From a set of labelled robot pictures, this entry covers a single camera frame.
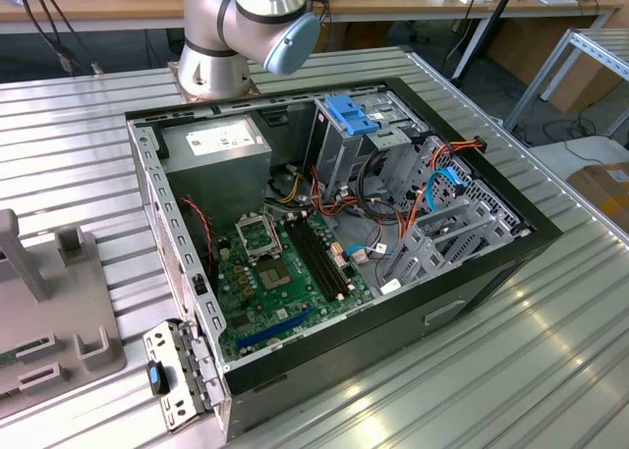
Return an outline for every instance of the metal bracket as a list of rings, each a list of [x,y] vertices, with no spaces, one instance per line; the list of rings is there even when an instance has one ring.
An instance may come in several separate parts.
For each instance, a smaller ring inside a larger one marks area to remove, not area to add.
[[[161,363],[169,391],[160,406],[174,432],[225,401],[225,391],[207,344],[189,323],[164,321],[143,336],[148,358]]]

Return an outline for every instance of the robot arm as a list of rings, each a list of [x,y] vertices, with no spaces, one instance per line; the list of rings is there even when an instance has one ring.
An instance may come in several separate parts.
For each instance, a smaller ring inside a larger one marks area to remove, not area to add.
[[[319,34],[308,1],[184,0],[182,88],[205,99],[241,95],[251,84],[247,58],[275,74],[294,73]]]

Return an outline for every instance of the aluminum work table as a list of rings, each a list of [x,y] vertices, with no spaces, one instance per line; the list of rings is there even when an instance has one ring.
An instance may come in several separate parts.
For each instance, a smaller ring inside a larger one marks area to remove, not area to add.
[[[629,238],[476,105],[397,48],[327,53],[263,92],[401,77],[564,236],[485,305],[232,442],[234,447],[625,447]],[[167,70],[0,85],[0,207],[24,243],[81,224],[98,240],[128,364],[0,421],[0,446],[217,447],[208,418],[169,435],[142,334],[176,316],[144,218],[122,114],[182,101]]]

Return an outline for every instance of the chip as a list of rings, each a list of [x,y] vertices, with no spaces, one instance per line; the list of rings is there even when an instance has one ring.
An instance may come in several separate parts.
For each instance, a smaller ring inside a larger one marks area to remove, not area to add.
[[[262,279],[264,289],[273,290],[290,284],[291,276],[281,259],[266,260],[256,266],[257,275]]]
[[[249,323],[251,322],[249,321],[249,317],[246,313],[238,314],[232,318],[232,324],[235,328],[240,328],[241,326],[245,326]]]

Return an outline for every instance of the blue latch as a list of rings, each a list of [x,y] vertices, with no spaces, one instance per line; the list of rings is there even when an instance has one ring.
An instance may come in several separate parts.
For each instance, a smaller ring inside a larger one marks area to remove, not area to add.
[[[325,97],[325,102],[338,121],[345,124],[347,133],[352,137],[380,129],[380,125],[370,120],[361,106],[348,95]]]

